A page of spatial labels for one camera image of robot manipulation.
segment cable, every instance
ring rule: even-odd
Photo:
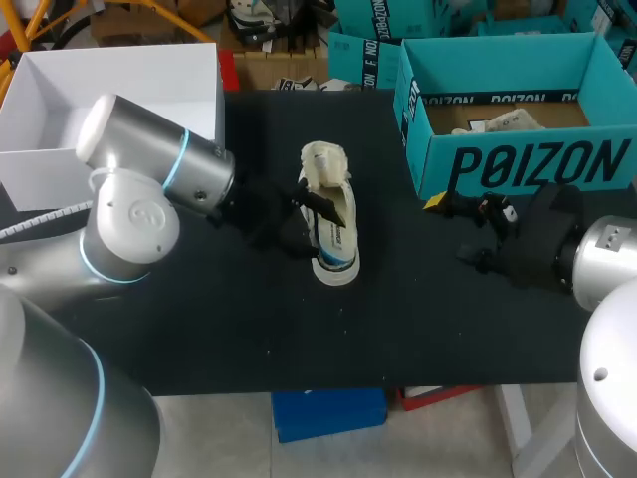
[[[91,209],[91,206],[93,206],[93,202],[86,201],[74,206],[69,206],[63,209],[58,209],[57,211],[42,214],[41,216],[34,217],[33,219],[28,219],[18,224],[14,224],[13,226],[0,230],[0,239],[13,236],[18,232],[26,231],[28,229],[31,229],[32,227],[44,224],[45,222],[53,221],[54,219],[60,219],[61,217],[70,216],[71,214],[75,214],[80,211],[86,211],[87,209]]]
[[[93,14],[87,15],[69,26],[62,35],[60,35],[60,38],[58,38],[58,40],[53,44],[51,50],[62,50],[66,47],[73,37],[91,25],[91,15]]]

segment shoe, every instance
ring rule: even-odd
[[[318,90],[319,85],[312,77],[305,77],[297,82],[289,78],[279,78],[273,87],[273,90]]]
[[[315,141],[301,151],[299,180],[308,182],[310,192],[329,199],[345,227],[325,220],[314,211],[301,206],[308,223],[312,244],[318,257],[312,268],[318,279],[329,286],[349,284],[360,270],[358,232],[356,230],[356,201],[349,184],[347,156],[342,147],[329,142]]]
[[[496,131],[530,131],[544,129],[531,114],[524,108],[504,113],[499,117],[487,121],[476,121],[476,127],[471,131],[456,128],[451,134],[469,134],[476,132],[496,132]]]
[[[362,90],[360,85],[356,83],[338,80],[336,78],[326,81],[318,87],[322,92],[357,92]]]

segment blue led ring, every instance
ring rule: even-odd
[[[71,478],[75,472],[78,470],[78,467],[82,463],[82,460],[85,458],[85,455],[91,448],[93,440],[98,432],[98,426],[100,425],[100,418],[102,417],[102,411],[104,410],[104,396],[105,396],[105,379],[104,379],[104,368],[102,367],[102,362],[96,354],[96,351],[87,344],[86,342],[80,340],[89,352],[93,356],[93,360],[96,363],[96,369],[98,370],[98,402],[96,403],[96,411],[93,413],[93,419],[91,420],[91,425],[89,426],[89,431],[87,431],[87,436],[85,436],[82,445],[78,449],[76,456],[71,461],[71,464],[67,467],[66,471],[62,474],[61,478]]]

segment white sneaker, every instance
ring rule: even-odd
[[[290,78],[279,78],[275,83],[273,90],[307,90],[316,91],[319,85],[312,77],[301,78],[298,81]]]
[[[347,156],[342,147],[329,142],[315,141],[301,151],[301,175],[308,181],[308,189],[330,199],[345,227],[323,219],[314,211],[301,207],[310,229],[312,243],[318,248],[312,268],[321,282],[329,286],[349,284],[358,275],[358,232],[356,230],[356,201],[349,184]]]

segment gray floor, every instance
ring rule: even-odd
[[[536,425],[555,385],[525,387]],[[266,393],[162,397],[173,446],[169,476],[246,478],[509,478],[506,436],[490,388],[419,410],[392,407],[380,427],[282,445]],[[545,478],[579,477],[572,449]]]

